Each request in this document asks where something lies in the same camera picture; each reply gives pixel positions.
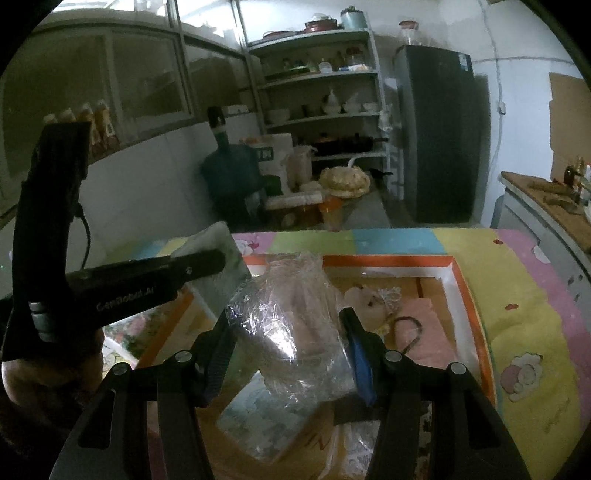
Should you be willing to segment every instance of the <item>screw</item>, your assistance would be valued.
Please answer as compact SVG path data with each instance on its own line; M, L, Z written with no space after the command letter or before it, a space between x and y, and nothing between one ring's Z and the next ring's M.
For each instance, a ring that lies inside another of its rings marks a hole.
M193 355L191 355L191 352L189 352L188 350L182 350L174 356L176 361L180 364L188 362L192 359L192 357Z
M123 375L124 373L127 373L127 370L129 370L129 365L125 362L119 362L113 366L114 375Z
M393 364L399 362L400 360L402 360L402 354L400 352L398 352L397 350L388 350L386 352L386 354L384 355L384 358L388 361L388 362L392 362Z
M461 364L460 362L453 362L452 372L454 372L456 375L463 375L466 373L466 365Z

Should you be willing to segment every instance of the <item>bowl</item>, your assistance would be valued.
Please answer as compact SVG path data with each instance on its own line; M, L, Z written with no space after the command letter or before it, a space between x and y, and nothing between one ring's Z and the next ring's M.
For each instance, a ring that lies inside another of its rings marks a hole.
M346 103L343 105L347 113L359 113L361 111L361 103Z
M377 112L379 105L377 102L368 102L363 104L363 108L366 112Z
M340 113L340 105L324 105L322 110L326 115L338 115Z
M277 108L267 111L267 120L272 124L283 124L290 119L290 115L288 108Z

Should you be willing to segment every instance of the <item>refrigerator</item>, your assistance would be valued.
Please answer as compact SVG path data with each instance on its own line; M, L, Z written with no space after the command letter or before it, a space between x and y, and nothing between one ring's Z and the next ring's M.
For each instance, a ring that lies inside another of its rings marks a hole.
M395 56L394 72L405 204L417 222L467 222L480 157L478 90L470 57L406 45Z

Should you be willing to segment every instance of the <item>pink towel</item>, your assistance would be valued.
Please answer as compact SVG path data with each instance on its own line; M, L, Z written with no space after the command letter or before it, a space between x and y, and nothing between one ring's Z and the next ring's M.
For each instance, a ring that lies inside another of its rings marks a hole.
M402 310L397 318L412 317L423 331L414 346L406 353L415 363L426 367L447 368L457 361L456 353L447 341L431 299L403 300ZM396 348L403 351L419 334L419 327L413 320L399 320L395 324Z

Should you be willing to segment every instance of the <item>person's hand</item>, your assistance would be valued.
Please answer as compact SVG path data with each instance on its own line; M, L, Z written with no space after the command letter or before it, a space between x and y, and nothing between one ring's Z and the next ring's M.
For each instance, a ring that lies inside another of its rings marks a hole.
M102 380L104 335L97 330L50 358L2 363L5 395L0 401L0 433L17 449L26 447L27 429L52 431L64 440Z

